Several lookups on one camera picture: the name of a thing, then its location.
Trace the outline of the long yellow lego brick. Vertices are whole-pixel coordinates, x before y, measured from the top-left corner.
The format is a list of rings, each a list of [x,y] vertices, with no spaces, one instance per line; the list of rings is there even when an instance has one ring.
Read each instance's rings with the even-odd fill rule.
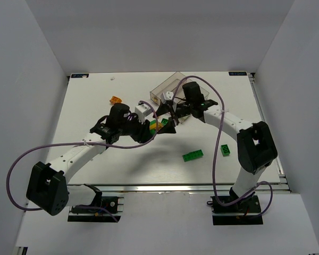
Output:
[[[162,126],[160,124],[158,124],[158,126],[156,126],[156,124],[153,124],[149,127],[150,130],[160,130],[162,128]]]

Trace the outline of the orange lego brick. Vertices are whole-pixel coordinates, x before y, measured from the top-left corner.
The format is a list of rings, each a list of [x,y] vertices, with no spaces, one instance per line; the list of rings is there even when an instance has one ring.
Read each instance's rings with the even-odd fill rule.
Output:
[[[110,99],[110,103],[112,105],[116,104],[116,103],[122,103],[122,99],[119,98],[119,97],[116,97],[116,96],[113,96],[111,99]]]

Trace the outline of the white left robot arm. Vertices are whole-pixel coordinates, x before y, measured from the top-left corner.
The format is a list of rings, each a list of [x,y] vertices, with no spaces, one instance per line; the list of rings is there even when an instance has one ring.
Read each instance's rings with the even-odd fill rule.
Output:
[[[27,198],[52,216],[59,214],[65,207],[80,207],[100,210],[102,192],[93,185],[70,186],[69,181],[94,157],[108,148],[116,148],[115,143],[122,136],[130,136],[141,147],[153,140],[149,130],[149,114],[153,107],[140,101],[134,112],[128,105],[114,104],[108,115],[101,117],[86,136],[58,158],[48,162],[36,163],[31,172]]]

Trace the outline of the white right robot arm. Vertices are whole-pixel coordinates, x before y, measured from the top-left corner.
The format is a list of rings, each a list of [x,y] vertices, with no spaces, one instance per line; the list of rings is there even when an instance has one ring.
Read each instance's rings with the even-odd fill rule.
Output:
[[[237,143],[237,156],[240,164],[238,177],[230,189],[230,201],[223,202],[215,197],[222,207],[229,207],[250,197],[257,187],[265,185],[260,181],[262,173],[278,156],[269,126],[263,122],[252,123],[239,118],[225,110],[222,100],[215,102],[205,99],[197,82],[183,85],[185,99],[177,104],[172,91],[161,94],[161,102],[156,112],[158,116],[170,113],[174,125],[188,115],[199,119],[205,124],[218,128],[217,138],[225,132]]]

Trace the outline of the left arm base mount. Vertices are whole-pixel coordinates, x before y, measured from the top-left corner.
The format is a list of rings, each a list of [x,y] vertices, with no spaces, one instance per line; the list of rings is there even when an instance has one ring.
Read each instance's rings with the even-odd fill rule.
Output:
[[[71,207],[68,222],[118,223],[124,207],[124,197],[104,196],[100,205]]]

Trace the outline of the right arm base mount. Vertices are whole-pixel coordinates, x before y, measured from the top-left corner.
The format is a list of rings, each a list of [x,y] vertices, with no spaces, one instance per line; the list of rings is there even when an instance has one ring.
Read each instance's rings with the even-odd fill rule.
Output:
[[[261,206],[256,195],[228,207],[217,203],[215,197],[206,204],[212,209],[214,226],[263,225],[262,216],[258,216]]]

